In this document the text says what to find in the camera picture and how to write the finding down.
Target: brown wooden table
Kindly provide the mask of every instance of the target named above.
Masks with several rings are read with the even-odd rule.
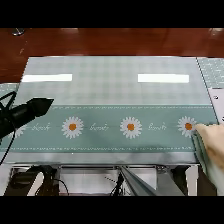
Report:
[[[224,29],[1,28],[0,83],[19,82],[30,56],[65,55],[224,57]]]

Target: white daisy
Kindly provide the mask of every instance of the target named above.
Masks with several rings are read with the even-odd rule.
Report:
[[[19,137],[20,135],[22,135],[22,134],[23,134],[23,131],[25,131],[26,128],[27,128],[27,125],[26,125],[26,124],[23,125],[22,127],[18,128],[18,129],[16,130],[15,138],[17,138],[17,137]],[[8,135],[9,138],[12,138],[12,136],[13,136],[13,132],[11,132],[11,133]]]
[[[69,117],[63,122],[62,131],[66,138],[70,137],[71,139],[82,134],[83,126],[83,121],[78,117]]]
[[[190,117],[182,117],[178,121],[177,127],[179,127],[179,131],[182,131],[182,135],[185,135],[185,137],[191,137],[192,131],[195,130],[195,124],[197,122],[194,120],[194,118]]]
[[[123,135],[126,135],[126,138],[130,139],[139,136],[141,134],[140,131],[142,130],[140,121],[134,117],[126,117],[126,119],[123,119],[120,127],[120,131],[123,131]]]

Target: daisy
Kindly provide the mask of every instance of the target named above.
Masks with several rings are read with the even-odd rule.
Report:
[[[120,127],[120,131],[123,131],[123,135],[126,135],[126,138],[130,139],[139,136],[141,134],[140,131],[142,130],[140,121],[134,117],[126,117],[126,119],[123,119]]]
[[[78,117],[69,117],[63,122],[62,131],[66,138],[70,137],[71,139],[82,134],[83,126],[83,121]]]
[[[179,131],[182,131],[182,135],[185,135],[185,137],[191,137],[192,131],[195,130],[195,124],[197,122],[194,120],[194,118],[190,117],[182,117],[178,121],[177,127],[179,127]]]
[[[17,138],[17,137],[19,137],[20,135],[22,135],[22,134],[23,134],[23,131],[25,131],[26,128],[27,128],[27,125],[26,125],[26,124],[23,125],[22,127],[18,128],[18,129],[16,130],[16,133],[15,133],[15,138]],[[9,138],[12,138],[12,136],[13,136],[13,132],[11,132],[11,133],[8,135]]]

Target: person's hand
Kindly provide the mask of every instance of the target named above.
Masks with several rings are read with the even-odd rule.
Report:
[[[195,125],[202,137],[208,157],[224,171],[224,125]]]

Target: yellow flower center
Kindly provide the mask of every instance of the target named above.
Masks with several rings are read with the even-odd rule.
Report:
[[[192,124],[186,123],[185,128],[190,131],[192,129]]]
[[[135,126],[133,124],[128,124],[128,130],[129,131],[134,131]]]
[[[71,131],[74,131],[74,130],[76,129],[76,124],[70,124],[70,125],[69,125],[69,129],[70,129]]]

